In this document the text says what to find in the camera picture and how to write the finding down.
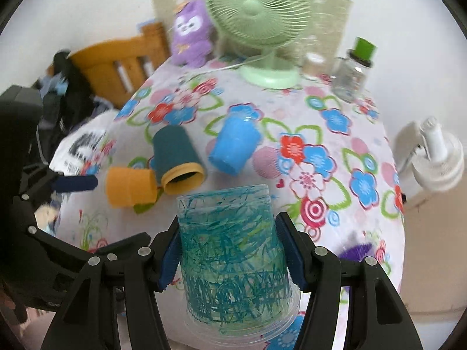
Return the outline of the beige patterned board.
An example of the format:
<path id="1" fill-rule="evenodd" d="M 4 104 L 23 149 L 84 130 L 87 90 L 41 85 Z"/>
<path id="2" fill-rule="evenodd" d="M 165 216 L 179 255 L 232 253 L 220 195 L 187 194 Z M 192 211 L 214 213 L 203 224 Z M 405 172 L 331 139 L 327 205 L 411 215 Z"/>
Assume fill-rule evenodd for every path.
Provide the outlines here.
<path id="1" fill-rule="evenodd" d="M 177 7 L 191 0 L 152 0 L 157 21 L 163 23 L 168 40 Z M 311 21 L 303 37 L 279 48 L 277 55 L 297 65 L 306 54 L 314 53 L 330 62 L 336 56 L 351 9 L 350 0 L 311 0 Z"/>

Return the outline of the dark teal yellow-rimmed cup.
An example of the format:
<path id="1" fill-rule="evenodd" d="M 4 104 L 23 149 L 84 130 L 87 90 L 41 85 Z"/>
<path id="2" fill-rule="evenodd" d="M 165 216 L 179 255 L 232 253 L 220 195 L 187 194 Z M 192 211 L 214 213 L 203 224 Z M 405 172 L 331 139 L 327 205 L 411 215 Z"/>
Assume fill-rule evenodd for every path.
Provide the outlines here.
<path id="1" fill-rule="evenodd" d="M 156 180 L 164 192 L 186 194 L 204 183 L 206 169 L 183 127 L 161 128 L 152 143 Z"/>

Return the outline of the teal scribbled plastic cup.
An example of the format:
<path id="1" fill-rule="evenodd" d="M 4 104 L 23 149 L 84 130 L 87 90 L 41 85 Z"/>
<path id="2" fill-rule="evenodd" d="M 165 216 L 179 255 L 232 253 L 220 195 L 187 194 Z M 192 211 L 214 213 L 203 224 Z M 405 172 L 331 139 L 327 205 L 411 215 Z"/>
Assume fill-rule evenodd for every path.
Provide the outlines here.
<path id="1" fill-rule="evenodd" d="M 178 197 L 180 269 L 191 327 L 213 344 L 279 336 L 298 313 L 268 186 Z"/>

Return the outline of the wooden chair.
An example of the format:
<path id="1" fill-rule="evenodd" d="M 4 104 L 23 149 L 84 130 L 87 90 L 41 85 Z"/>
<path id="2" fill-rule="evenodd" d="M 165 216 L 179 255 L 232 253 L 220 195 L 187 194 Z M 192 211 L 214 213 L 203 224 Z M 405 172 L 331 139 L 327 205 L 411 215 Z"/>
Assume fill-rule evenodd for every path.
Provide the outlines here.
<path id="1" fill-rule="evenodd" d="M 150 77 L 145 64 L 156 69 L 169 58 L 168 37 L 163 23 L 149 23 L 137 36 L 96 43 L 67 58 L 88 101 L 102 97 L 121 108 Z"/>

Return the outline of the light blue plastic cup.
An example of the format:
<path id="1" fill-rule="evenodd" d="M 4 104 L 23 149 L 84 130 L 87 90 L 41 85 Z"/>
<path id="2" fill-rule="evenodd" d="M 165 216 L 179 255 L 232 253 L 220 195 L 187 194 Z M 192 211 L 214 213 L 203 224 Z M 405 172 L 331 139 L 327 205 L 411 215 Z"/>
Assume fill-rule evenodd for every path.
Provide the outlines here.
<path id="1" fill-rule="evenodd" d="M 232 114 L 224 122 L 208 160 L 219 171 L 238 175 L 262 140 L 257 121 Z"/>

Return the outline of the green desk fan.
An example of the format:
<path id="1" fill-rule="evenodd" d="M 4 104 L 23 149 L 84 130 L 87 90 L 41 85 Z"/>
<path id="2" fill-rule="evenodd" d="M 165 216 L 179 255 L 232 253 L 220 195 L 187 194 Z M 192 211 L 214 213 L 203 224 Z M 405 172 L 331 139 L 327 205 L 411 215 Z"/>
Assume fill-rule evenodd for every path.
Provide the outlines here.
<path id="1" fill-rule="evenodd" d="M 311 21 L 311 0 L 205 0 L 210 18 L 235 43 L 261 51 L 244 61 L 240 75 L 265 89 L 298 83 L 298 67 L 276 55 L 302 37 Z"/>

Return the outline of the orange plastic cup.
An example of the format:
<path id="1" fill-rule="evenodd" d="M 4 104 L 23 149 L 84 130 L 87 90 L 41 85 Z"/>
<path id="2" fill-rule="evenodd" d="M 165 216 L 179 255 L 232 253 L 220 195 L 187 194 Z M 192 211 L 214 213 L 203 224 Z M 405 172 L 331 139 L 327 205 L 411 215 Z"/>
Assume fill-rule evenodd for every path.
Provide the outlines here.
<path id="1" fill-rule="evenodd" d="M 105 179 L 105 194 L 114 208 L 155 203 L 158 184 L 153 170 L 111 167 Z"/>

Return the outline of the purple plush toy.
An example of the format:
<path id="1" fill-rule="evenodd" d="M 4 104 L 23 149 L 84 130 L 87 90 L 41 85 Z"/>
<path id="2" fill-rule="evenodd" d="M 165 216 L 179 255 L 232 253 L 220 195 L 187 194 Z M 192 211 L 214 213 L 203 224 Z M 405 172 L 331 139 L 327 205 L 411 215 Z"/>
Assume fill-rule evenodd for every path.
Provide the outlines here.
<path id="1" fill-rule="evenodd" d="M 191 0 L 178 7 L 172 25 L 171 60 L 177 66 L 203 67 L 213 51 L 213 24 L 204 0 Z"/>

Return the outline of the purple plastic cup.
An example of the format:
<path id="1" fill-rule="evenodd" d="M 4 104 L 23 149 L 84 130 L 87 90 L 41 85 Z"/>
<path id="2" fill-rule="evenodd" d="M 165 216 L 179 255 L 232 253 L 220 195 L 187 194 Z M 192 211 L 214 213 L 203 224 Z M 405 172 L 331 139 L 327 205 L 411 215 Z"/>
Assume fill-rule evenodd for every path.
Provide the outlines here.
<path id="1" fill-rule="evenodd" d="M 359 243 L 351 244 L 350 246 L 345 246 L 342 251 L 337 254 L 339 259 L 344 259 L 353 262 L 361 262 L 373 249 L 371 243 Z"/>

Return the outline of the white floor fan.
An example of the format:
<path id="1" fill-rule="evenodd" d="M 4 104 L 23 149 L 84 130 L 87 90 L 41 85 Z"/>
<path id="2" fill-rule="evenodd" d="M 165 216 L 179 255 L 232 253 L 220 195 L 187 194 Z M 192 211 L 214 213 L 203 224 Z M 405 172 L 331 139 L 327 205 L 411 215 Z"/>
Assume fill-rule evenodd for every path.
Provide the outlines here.
<path id="1" fill-rule="evenodd" d="M 434 116 L 406 125 L 395 139 L 393 154 L 408 197 L 420 190 L 441 193 L 453 189 L 461 181 L 466 166 L 460 139 L 443 129 Z"/>

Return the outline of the dark clothes pile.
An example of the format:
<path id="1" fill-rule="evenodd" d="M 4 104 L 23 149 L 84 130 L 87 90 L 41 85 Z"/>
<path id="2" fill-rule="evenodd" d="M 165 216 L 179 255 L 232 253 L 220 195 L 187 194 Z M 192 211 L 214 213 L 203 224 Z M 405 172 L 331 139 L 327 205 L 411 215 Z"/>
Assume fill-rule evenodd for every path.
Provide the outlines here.
<path id="1" fill-rule="evenodd" d="M 43 116 L 30 148 L 34 163 L 49 163 L 64 137 L 114 108 L 110 101 L 94 94 L 69 54 L 68 50 L 57 52 L 51 65 L 52 75 L 40 78 L 33 85 L 43 103 Z"/>

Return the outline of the toothpick container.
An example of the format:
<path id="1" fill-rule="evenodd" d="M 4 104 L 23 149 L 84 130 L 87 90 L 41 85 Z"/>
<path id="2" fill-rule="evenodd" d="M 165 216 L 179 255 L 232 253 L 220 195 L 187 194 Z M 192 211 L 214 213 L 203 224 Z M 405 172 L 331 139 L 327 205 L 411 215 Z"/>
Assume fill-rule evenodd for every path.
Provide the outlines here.
<path id="1" fill-rule="evenodd" d="M 302 63 L 302 76 L 307 79 L 318 78 L 324 71 L 326 59 L 317 53 L 307 52 Z"/>

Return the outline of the floral tablecloth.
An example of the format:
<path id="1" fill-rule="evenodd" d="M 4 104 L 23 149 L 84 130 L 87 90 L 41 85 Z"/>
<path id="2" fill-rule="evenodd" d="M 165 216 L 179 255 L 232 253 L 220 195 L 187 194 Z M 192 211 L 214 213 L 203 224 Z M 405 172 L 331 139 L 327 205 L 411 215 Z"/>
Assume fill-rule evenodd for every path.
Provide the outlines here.
<path id="1" fill-rule="evenodd" d="M 174 346 L 293 348 L 310 294 L 286 264 L 280 213 L 330 254 L 402 279 L 403 204 L 384 127 L 371 99 L 345 103 L 321 81 L 275 91 L 223 59 L 167 61 L 121 109 L 64 138 L 51 168 L 98 180 L 62 196 L 55 229 L 84 251 L 179 221 L 183 254 L 155 296 Z"/>

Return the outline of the glass jar green lid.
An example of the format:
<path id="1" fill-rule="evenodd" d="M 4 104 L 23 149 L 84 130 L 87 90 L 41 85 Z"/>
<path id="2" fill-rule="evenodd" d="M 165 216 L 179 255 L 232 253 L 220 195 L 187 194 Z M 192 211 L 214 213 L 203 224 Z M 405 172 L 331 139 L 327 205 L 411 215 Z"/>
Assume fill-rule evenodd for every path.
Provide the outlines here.
<path id="1" fill-rule="evenodd" d="M 336 58 L 331 71 L 331 90 L 335 96 L 353 103 L 362 95 L 375 51 L 374 44 L 357 37 L 346 57 Z"/>

